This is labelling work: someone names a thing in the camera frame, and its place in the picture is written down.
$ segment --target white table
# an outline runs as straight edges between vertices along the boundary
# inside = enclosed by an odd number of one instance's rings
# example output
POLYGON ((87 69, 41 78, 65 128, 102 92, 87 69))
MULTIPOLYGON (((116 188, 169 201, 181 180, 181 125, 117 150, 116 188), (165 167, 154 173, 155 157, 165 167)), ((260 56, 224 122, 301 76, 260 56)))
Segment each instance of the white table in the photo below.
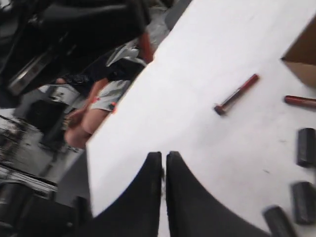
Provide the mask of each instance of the white table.
MULTIPOLYGON (((279 60, 316 11, 314 0, 194 0, 155 60, 88 143, 93 213, 129 185, 150 151, 179 151, 222 204, 268 230, 261 211, 292 218, 289 184, 314 181, 295 164, 296 132, 316 114, 284 95, 316 97, 279 60), (260 81, 229 111, 213 111, 252 74, 260 81)), ((168 235, 162 212, 160 235, 168 235)), ((315 227, 295 226, 300 236, 315 227)))

